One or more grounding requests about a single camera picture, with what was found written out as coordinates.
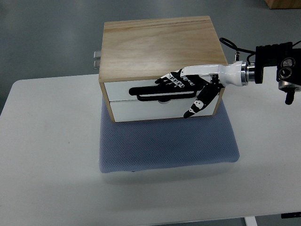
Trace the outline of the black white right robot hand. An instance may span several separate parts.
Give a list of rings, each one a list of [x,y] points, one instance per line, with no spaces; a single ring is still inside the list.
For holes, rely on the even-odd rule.
[[[228,66],[224,65],[195,65],[187,66],[178,71],[170,72],[155,81],[157,85],[173,85],[175,88],[195,88],[202,90],[190,109],[183,115],[189,118],[204,110],[228,85],[247,85],[247,63],[236,61]]]

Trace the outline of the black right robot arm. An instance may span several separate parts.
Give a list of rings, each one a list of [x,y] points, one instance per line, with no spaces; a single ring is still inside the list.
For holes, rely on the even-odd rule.
[[[257,46],[255,50],[239,48],[226,38],[220,38],[219,41],[236,51],[236,60],[239,60],[241,52],[249,54],[246,62],[241,65],[242,85],[247,85],[251,81],[262,84],[264,68],[275,66],[278,89],[286,93],[285,104],[293,103],[294,94],[301,90],[301,49],[296,48],[300,41]]]

